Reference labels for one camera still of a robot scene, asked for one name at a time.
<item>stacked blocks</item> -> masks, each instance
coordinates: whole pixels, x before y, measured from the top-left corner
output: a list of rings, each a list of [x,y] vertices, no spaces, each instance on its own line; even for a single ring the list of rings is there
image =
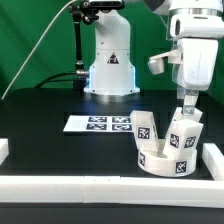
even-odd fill
[[[194,172],[202,124],[193,119],[172,121],[166,139],[158,139],[152,112],[133,111],[130,117],[139,150],[138,165],[143,170],[166,177]],[[195,117],[199,120],[201,112]]]

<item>paper with fiducial markers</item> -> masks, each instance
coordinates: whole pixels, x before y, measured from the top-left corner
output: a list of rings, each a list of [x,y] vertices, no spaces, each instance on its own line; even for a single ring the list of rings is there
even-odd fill
[[[127,116],[70,116],[64,132],[132,132]]]

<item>black tabletop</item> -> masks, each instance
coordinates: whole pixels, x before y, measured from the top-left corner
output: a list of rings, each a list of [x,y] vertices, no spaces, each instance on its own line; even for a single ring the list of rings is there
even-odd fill
[[[197,147],[197,170],[183,178],[212,180],[201,159],[202,144],[215,143],[224,150],[224,106],[201,94],[197,108],[203,112],[201,123],[204,124]],[[155,178],[138,167],[133,133],[83,132],[68,135],[63,128],[70,115],[129,116],[133,110],[143,110],[154,113],[159,138],[164,138],[175,109],[175,91],[144,91],[135,101],[103,103],[86,99],[70,89],[17,90],[0,103],[0,137],[9,139],[10,152],[0,167],[0,175]],[[18,223],[8,216],[10,211],[18,213],[23,221],[30,217],[32,222],[27,223],[61,223],[67,220],[66,223],[183,224],[192,220],[203,223],[211,223],[211,220],[221,223],[224,220],[222,209],[112,204],[1,204],[0,216],[3,214],[5,217],[4,223]],[[54,218],[42,217],[42,212]]]

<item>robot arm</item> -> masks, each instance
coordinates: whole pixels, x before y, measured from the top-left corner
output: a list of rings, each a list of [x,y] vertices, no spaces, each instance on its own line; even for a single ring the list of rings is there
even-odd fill
[[[193,115],[200,90],[209,88],[217,50],[217,39],[224,36],[222,0],[145,0],[155,13],[169,15],[167,39],[174,41],[172,51],[151,57],[154,74],[163,72],[163,57],[173,66],[177,97],[183,101],[183,114]]]
[[[153,13],[168,15],[172,0],[144,0],[144,2]]]

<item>white border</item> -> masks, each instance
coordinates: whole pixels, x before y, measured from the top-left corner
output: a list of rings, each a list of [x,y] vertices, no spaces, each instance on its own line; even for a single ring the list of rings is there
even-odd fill
[[[0,203],[120,203],[224,208],[224,169],[219,169],[224,157],[221,153],[213,156],[214,146],[204,145],[203,159],[208,164],[209,158],[217,159],[219,155],[219,162],[211,160],[208,168],[219,170],[220,181],[119,176],[0,176]]]

